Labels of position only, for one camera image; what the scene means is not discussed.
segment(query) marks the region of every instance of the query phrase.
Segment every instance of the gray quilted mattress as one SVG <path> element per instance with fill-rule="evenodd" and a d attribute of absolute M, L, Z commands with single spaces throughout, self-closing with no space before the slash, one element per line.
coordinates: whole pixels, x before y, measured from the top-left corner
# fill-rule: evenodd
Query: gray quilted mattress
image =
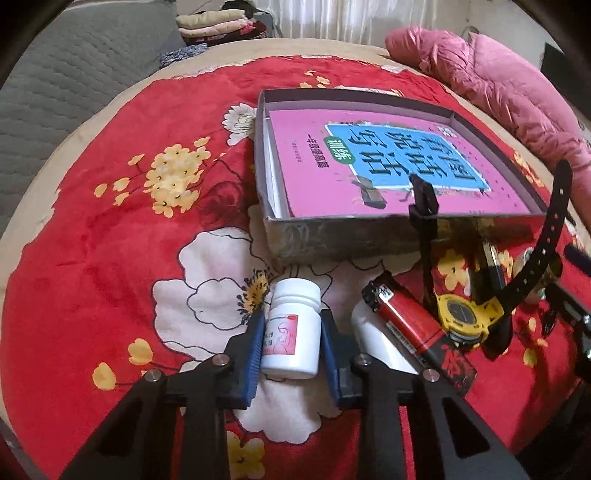
<path fill-rule="evenodd" d="M 117 94 L 184 46 L 164 0 L 120 1 L 62 12 L 0 89 L 0 236 L 56 147 Z"/>

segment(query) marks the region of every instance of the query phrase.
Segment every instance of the pink jacket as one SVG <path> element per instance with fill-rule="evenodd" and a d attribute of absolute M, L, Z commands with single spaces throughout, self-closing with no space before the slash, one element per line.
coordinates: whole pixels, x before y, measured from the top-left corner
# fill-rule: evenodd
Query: pink jacket
<path fill-rule="evenodd" d="M 591 151 L 573 111 L 538 69 L 485 35 L 468 44 L 449 31 L 402 28 L 386 38 L 386 48 L 495 118 L 550 171 L 566 158 L 574 173 L 571 199 L 591 229 Z"/>

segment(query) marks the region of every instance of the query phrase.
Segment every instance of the pink book cover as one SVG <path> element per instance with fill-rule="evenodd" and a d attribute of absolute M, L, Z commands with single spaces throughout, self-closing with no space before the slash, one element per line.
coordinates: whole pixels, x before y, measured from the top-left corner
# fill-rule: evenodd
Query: pink book cover
<path fill-rule="evenodd" d="M 530 211 L 509 182 L 448 125 L 376 112 L 269 113 L 295 218 L 407 215 L 411 173 L 430 182 L 443 215 Z"/>

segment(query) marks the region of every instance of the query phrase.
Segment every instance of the open box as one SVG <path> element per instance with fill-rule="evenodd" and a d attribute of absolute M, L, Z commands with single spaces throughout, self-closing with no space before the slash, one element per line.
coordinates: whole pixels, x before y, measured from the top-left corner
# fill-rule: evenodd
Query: open box
<path fill-rule="evenodd" d="M 438 243 L 531 239 L 547 209 L 470 122 L 393 92 L 261 92 L 255 171 L 269 248 L 285 262 L 418 249 L 411 172 L 436 187 Z"/>

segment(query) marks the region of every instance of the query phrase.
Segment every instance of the white curtain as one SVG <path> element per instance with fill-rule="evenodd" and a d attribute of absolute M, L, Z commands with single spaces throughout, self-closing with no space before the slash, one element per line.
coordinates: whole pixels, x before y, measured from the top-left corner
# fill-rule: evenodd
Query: white curtain
<path fill-rule="evenodd" d="M 287 38 L 384 45 L 395 28 L 419 25 L 461 33 L 469 0 L 255 0 Z"/>

